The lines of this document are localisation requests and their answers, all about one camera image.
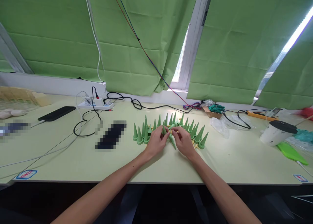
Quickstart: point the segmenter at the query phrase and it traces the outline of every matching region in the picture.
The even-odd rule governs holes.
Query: white cup
[[[276,146],[280,142],[297,133],[297,127],[283,121],[271,121],[264,130],[260,140],[269,146]]]

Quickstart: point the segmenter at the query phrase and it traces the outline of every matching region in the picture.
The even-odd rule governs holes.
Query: sticker
[[[309,182],[307,179],[304,178],[304,176],[301,176],[299,174],[294,174],[294,177],[301,182]]]
[[[24,172],[21,172],[15,179],[27,180],[34,176],[36,173],[37,170],[25,170]]]

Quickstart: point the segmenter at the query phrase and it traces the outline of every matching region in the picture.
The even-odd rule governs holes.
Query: black cable
[[[80,121],[79,123],[77,123],[76,125],[75,125],[75,127],[74,127],[74,129],[73,129],[73,133],[76,135],[76,136],[81,136],[81,137],[85,137],[85,136],[91,136],[91,135],[93,135],[93,134],[95,134],[95,133],[92,133],[92,134],[88,134],[88,135],[78,135],[78,134],[76,134],[76,127],[77,127],[77,125],[79,125],[80,123],[82,123],[82,122],[86,122],[87,120],[85,120],[84,119],[84,115],[85,114],[87,114],[88,112],[91,112],[91,111],[95,111],[97,114],[98,114],[98,112],[97,111],[104,111],[104,110],[90,110],[90,111],[86,111],[83,115],[82,115],[82,121]]]
[[[120,95],[121,97],[117,97],[117,98],[109,97],[108,95],[109,95],[110,93],[116,93],[116,94]],[[192,109],[194,109],[194,108],[196,108],[196,107],[199,107],[199,106],[203,103],[203,100],[202,100],[202,101],[201,101],[201,104],[198,104],[198,105],[196,105],[196,106],[193,106],[189,111],[183,111],[183,110],[174,108],[174,107],[169,106],[169,105],[162,105],[162,106],[157,106],[157,107],[144,107],[143,105],[141,105],[140,101],[138,101],[137,99],[132,99],[131,97],[123,97],[121,94],[119,94],[119,93],[117,93],[117,92],[108,92],[108,93],[107,93],[107,98],[104,99],[104,102],[105,102],[106,100],[108,100],[108,99],[123,100],[124,98],[130,98],[130,100],[131,100],[130,102],[131,102],[131,103],[133,104],[133,106],[134,106],[136,109],[138,109],[138,110],[142,110],[143,108],[144,108],[144,109],[158,109],[158,108],[161,108],[161,107],[168,106],[168,107],[170,107],[170,108],[172,108],[172,109],[174,109],[174,110],[177,110],[177,111],[180,111],[180,112],[186,113],[186,114],[188,114]]]
[[[98,95],[97,95],[97,90],[96,90],[96,88],[95,88],[94,86],[92,86],[92,88],[91,88],[91,91],[92,91],[92,101],[91,101],[91,104],[92,104],[92,108],[94,109],[93,111],[97,113],[97,115],[98,115],[98,117],[99,117],[99,119],[100,119],[100,122],[101,122],[102,119],[101,119],[99,113],[95,110],[95,107],[94,107],[94,89],[95,89],[96,96],[98,96]],[[76,132],[75,132],[75,129],[76,129],[77,125],[79,125],[79,124],[82,123],[82,122],[86,122],[86,121],[87,121],[87,120],[84,119],[84,115],[85,115],[87,112],[85,112],[85,113],[82,115],[82,121],[80,121],[79,123],[77,123],[77,124],[75,125],[74,129],[73,129],[73,133],[74,133],[76,136],[85,137],[85,136],[91,136],[91,135],[95,134],[95,133],[92,133],[92,134],[88,134],[88,135],[78,135],[78,134],[76,134]]]
[[[95,88],[95,87],[92,87],[92,103],[94,102],[94,92],[93,92],[93,88]],[[110,93],[116,93],[116,94],[120,95],[121,97],[117,97],[117,98],[109,97],[108,95],[109,95]],[[145,108],[145,109],[157,109],[157,108],[161,108],[161,107],[168,106],[168,107],[170,107],[170,108],[172,108],[172,109],[174,109],[174,110],[177,110],[177,111],[180,111],[180,112],[183,112],[183,113],[186,113],[186,114],[188,114],[192,109],[194,109],[194,108],[196,108],[196,107],[199,107],[199,106],[204,102],[204,101],[202,100],[202,101],[201,101],[201,104],[198,104],[198,105],[196,105],[196,106],[191,107],[191,109],[186,112],[186,111],[183,111],[183,110],[174,108],[174,107],[169,106],[169,105],[162,105],[162,106],[157,106],[157,107],[144,107],[143,105],[141,105],[140,101],[138,101],[137,99],[132,99],[131,97],[124,97],[124,96],[122,96],[121,94],[119,94],[119,93],[117,93],[117,92],[108,92],[108,93],[107,93],[107,98],[104,99],[103,101],[104,101],[104,103],[105,103],[105,101],[108,100],[108,99],[123,100],[123,99],[125,99],[125,98],[130,98],[130,99],[131,99],[131,103],[132,103],[133,106],[134,106],[136,109],[138,109],[138,110],[142,110],[143,108]],[[98,114],[99,119],[102,120],[102,119],[100,118],[99,113],[98,113],[97,111],[103,111],[103,110],[95,110],[95,107],[94,107],[93,104],[92,104],[92,107],[93,107],[93,110],[90,110],[90,111],[87,111],[87,112],[95,111],[95,112]],[[76,127],[77,127],[80,123],[87,121],[87,120],[84,119],[84,115],[85,115],[87,112],[85,112],[85,113],[82,115],[82,121],[78,122],[78,123],[75,125],[74,129],[73,129],[73,133],[74,133],[76,136],[79,136],[79,137],[86,137],[86,136],[91,136],[91,135],[95,134],[95,133],[92,133],[92,134],[88,134],[88,135],[78,135],[78,134],[75,132]]]
[[[95,107],[94,107],[94,89],[95,89],[96,96],[98,96],[96,88],[95,88],[94,86],[92,86],[92,87],[91,87],[91,91],[92,91],[92,102],[91,102],[91,104],[92,104],[92,108],[93,108],[94,111],[96,112]]]
[[[245,124],[247,125],[247,127],[246,127],[246,126],[243,126],[243,125],[240,125],[240,124],[237,124],[237,123],[231,121],[229,118],[227,118],[227,116],[225,115],[225,110],[223,111],[223,115],[225,116],[226,119],[228,119],[228,120],[229,120],[230,122],[232,122],[233,124],[236,124],[236,125],[241,126],[241,127],[243,127],[243,128],[251,129],[251,126],[250,126],[249,124],[247,124],[246,122],[244,122],[244,121],[239,117],[239,113],[241,113],[241,112],[242,112],[242,113],[246,113],[246,114],[248,114],[248,113],[245,112],[245,111],[243,111],[243,110],[237,111],[238,118],[239,118],[243,123],[245,123]]]

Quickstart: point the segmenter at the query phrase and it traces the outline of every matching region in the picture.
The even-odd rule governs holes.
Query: white wall
[[[27,88],[34,90],[36,92],[43,92],[46,94],[57,94],[66,96],[75,96],[80,91],[86,91],[90,96],[92,94],[91,87],[94,86],[97,89],[98,95],[102,95],[105,91],[105,87],[101,83],[81,80],[81,79],[66,79],[66,78],[56,78],[47,77],[39,75],[29,75],[21,73],[2,73],[0,72],[0,85],[1,86],[11,86],[19,88]],[[187,99],[187,92],[182,90],[177,90],[178,94],[186,100],[188,104],[193,104],[198,102],[198,100]],[[160,103],[160,104],[175,104],[175,105],[185,105],[185,103],[176,96],[171,90],[162,91],[161,93],[153,93],[151,96],[135,96],[130,94],[124,94],[125,97],[131,97],[133,99],[139,100],[141,103]],[[253,105],[245,104],[233,104],[233,103],[218,103],[225,106],[226,109],[234,110],[249,110],[249,109],[261,109],[266,108],[257,107]]]

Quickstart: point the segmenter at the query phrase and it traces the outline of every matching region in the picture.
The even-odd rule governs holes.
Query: yellow tool
[[[253,117],[264,119],[264,120],[265,119],[269,120],[269,121],[279,120],[279,118],[276,117],[276,116],[271,116],[271,117],[267,116],[266,117],[266,115],[258,113],[258,112],[247,111],[247,113],[248,113],[249,116],[253,116]]]

